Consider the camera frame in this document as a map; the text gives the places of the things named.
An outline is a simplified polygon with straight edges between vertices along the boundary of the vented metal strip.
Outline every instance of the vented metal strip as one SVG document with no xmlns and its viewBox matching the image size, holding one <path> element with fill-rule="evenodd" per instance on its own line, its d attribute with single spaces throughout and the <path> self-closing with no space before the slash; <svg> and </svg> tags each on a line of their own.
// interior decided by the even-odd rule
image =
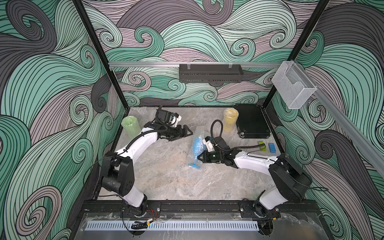
<svg viewBox="0 0 384 240">
<path fill-rule="evenodd" d="M 124 221 L 129 230 L 134 231 L 131 226 L 134 220 Z M 126 231 L 122 221 L 89 221 L 85 231 Z M 156 221 L 149 225 L 146 231 L 259 231 L 256 221 L 198 221 L 198 220 L 168 220 Z"/>
</svg>

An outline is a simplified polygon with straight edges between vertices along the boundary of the patterned wall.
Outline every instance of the patterned wall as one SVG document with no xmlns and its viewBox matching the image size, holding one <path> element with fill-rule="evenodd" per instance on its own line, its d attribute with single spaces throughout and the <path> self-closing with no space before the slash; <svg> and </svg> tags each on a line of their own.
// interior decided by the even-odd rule
<svg viewBox="0 0 384 240">
<path fill-rule="evenodd" d="M 333 1 L 330 5 L 348 2 Z M 110 61 L 281 62 L 317 0 L 83 0 Z M 232 105 L 268 95 L 276 69 L 242 83 L 180 83 L 178 68 L 115 68 L 130 105 Z"/>
<path fill-rule="evenodd" d="M 2 239 L 68 238 L 114 139 L 124 110 L 111 87 L 96 94 L 89 42 L 71 0 L 0 1 Z"/>
<path fill-rule="evenodd" d="M 298 61 L 384 154 L 384 1 L 327 9 Z M 384 180 L 315 97 L 288 110 L 276 94 L 268 107 L 286 152 L 313 177 L 309 190 L 335 239 L 382 240 Z"/>
</svg>

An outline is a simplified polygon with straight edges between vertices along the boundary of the black case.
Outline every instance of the black case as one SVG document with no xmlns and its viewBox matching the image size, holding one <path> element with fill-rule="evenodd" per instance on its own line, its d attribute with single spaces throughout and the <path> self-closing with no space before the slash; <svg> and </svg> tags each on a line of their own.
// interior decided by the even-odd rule
<svg viewBox="0 0 384 240">
<path fill-rule="evenodd" d="M 271 136 L 260 106 L 237 104 L 233 107 L 239 112 L 236 126 L 241 138 L 269 138 Z"/>
</svg>

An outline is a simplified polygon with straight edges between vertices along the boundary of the green toy brick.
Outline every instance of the green toy brick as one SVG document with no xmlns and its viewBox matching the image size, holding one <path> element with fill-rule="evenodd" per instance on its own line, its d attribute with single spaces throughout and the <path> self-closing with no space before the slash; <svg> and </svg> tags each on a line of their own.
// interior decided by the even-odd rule
<svg viewBox="0 0 384 240">
<path fill-rule="evenodd" d="M 260 151 L 266 152 L 266 146 L 260 147 Z"/>
</svg>

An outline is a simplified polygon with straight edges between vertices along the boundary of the aluminum rail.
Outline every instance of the aluminum rail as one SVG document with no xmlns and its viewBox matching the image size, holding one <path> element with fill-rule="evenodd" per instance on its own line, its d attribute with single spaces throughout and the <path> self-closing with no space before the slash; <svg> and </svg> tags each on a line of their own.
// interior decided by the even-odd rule
<svg viewBox="0 0 384 240">
<path fill-rule="evenodd" d="M 332 102 L 327 94 L 321 89 L 313 93 L 319 99 L 322 105 L 327 109 L 333 119 L 344 130 L 356 147 L 360 150 L 361 154 L 369 161 L 369 163 L 377 170 L 377 172 L 384 177 L 384 159 L 383 155 L 366 136 L 356 127 L 356 125 Z"/>
<path fill-rule="evenodd" d="M 180 64 L 240 64 L 242 68 L 279 68 L 282 62 L 160 62 L 160 61 L 112 61 L 110 68 L 178 68 Z"/>
</svg>

